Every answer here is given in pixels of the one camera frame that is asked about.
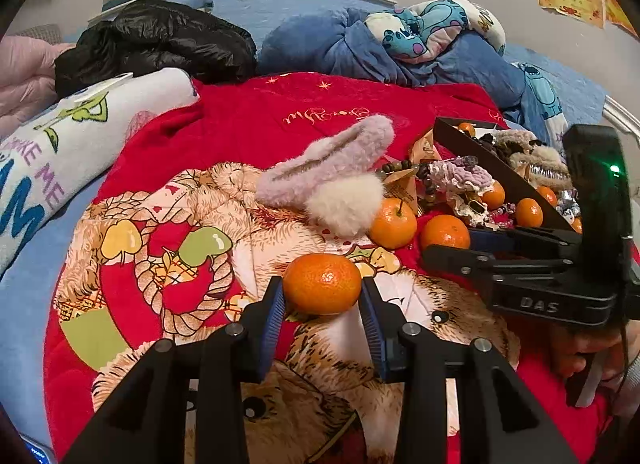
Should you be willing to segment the person right hand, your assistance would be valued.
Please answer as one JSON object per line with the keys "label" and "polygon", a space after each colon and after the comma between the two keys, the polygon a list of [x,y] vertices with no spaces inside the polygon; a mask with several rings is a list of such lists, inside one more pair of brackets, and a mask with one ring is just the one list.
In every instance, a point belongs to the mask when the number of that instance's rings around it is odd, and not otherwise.
{"label": "person right hand", "polygon": [[615,415],[631,418],[639,406],[639,321],[623,327],[572,330],[551,334],[553,368],[565,380],[568,404],[591,406],[599,389],[614,392]]}

